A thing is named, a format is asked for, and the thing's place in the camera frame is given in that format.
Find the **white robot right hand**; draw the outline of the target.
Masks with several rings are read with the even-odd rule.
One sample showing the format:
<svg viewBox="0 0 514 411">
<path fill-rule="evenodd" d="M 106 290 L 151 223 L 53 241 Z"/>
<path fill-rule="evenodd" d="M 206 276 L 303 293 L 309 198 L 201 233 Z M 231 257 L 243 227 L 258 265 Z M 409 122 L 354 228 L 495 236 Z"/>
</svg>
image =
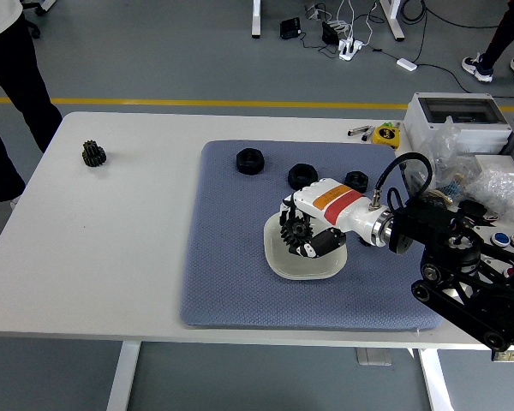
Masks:
<svg viewBox="0 0 514 411">
<path fill-rule="evenodd" d="M 343 246 L 350 231 L 383 247 L 381 230 L 390 217 L 384 205 L 373 205 L 354 188 L 324 178 L 282 201 L 280 235 L 290 253 L 317 259 Z"/>
</svg>

